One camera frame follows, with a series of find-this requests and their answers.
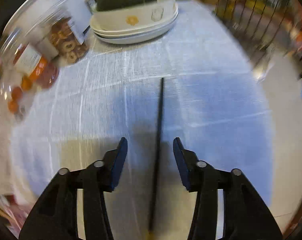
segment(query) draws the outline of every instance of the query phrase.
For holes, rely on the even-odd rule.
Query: white label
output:
[[[41,55],[30,44],[28,44],[15,64],[15,67],[17,68],[17,71],[30,76],[38,65],[40,59]]]
[[[83,33],[79,32],[77,30],[76,25],[74,24],[74,22],[73,21],[69,21],[68,22],[68,26],[70,27],[70,30],[72,30],[75,38],[78,40],[78,42],[80,43],[80,45],[82,43],[84,43],[84,35],[83,35]]]

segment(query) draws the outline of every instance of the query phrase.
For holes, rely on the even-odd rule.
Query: wire rack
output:
[[[215,14],[264,74],[274,48],[302,65],[302,6],[298,0],[217,0]]]

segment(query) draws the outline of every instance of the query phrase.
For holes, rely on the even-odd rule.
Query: thin black stick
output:
[[[164,78],[161,78],[161,88],[160,88],[160,99],[159,99],[159,108],[158,108],[158,123],[156,131],[156,148],[155,148],[155,164],[154,164],[154,173],[152,181],[152,195],[150,201],[150,210],[149,210],[149,237],[153,235],[154,227],[154,215],[155,215],[155,202],[156,202],[156,192],[158,184],[158,173],[159,173],[159,164],[160,164],[160,143],[161,143],[161,131],[162,131],[162,117],[163,117],[163,87],[164,87]]]

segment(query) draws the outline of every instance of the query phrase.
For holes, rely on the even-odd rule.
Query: silver screw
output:
[[[207,163],[204,162],[204,161],[198,161],[198,162],[196,163],[196,166],[198,166],[199,168],[204,168],[204,167],[207,166]]]
[[[67,174],[69,172],[69,170],[67,169],[67,168],[61,168],[59,171],[58,171],[58,173],[60,174],[60,175],[65,175],[65,174]]]
[[[103,161],[96,161],[93,166],[96,167],[96,168],[99,168],[99,167],[102,167],[104,165],[104,162]]]
[[[233,170],[233,173],[234,173],[234,175],[236,175],[236,176],[240,176],[240,175],[242,174],[242,171],[239,170],[239,169],[234,169],[234,170]]]

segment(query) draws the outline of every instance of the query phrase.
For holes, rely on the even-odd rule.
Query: table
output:
[[[160,78],[165,77],[156,239],[186,239],[195,193],[183,187],[172,142],[180,137],[216,169],[240,168],[269,203],[270,113],[248,58],[211,11],[179,2],[175,27],[136,45],[102,43],[61,68],[57,83],[36,94],[25,120],[11,130],[15,190],[41,194],[60,167],[85,168],[128,140],[120,183],[106,193],[115,239],[143,239],[155,156]]]

